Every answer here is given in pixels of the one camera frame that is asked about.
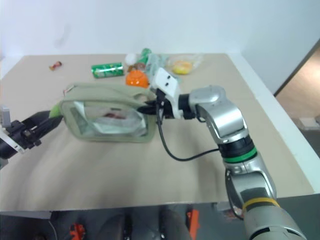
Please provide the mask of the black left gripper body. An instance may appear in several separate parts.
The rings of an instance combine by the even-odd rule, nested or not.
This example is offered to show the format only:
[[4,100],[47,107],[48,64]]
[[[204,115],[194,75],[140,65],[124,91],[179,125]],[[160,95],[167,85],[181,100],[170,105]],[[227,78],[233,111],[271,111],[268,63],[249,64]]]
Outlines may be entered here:
[[41,122],[42,120],[39,119],[15,120],[6,127],[6,131],[8,136],[24,150],[32,149],[42,144],[34,131],[34,128],[37,128]]

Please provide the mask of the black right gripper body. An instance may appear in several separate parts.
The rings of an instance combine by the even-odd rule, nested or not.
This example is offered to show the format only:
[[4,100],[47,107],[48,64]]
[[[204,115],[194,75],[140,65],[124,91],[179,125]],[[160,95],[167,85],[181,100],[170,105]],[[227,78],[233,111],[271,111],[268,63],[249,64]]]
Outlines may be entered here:
[[158,119],[173,119],[173,109],[170,101],[166,98],[166,94],[159,88],[155,91],[155,115]]

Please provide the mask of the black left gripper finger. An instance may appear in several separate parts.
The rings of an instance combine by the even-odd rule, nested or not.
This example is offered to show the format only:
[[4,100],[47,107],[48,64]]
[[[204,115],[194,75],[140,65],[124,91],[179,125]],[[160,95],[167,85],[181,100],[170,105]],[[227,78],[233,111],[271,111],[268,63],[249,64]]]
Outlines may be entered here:
[[34,128],[39,126],[51,127],[53,123],[50,120],[49,115],[49,110],[39,111],[23,120],[21,123],[25,128]]
[[40,123],[37,123],[35,128],[32,130],[35,137],[44,137],[52,130],[57,128],[63,119],[62,115],[47,118]]

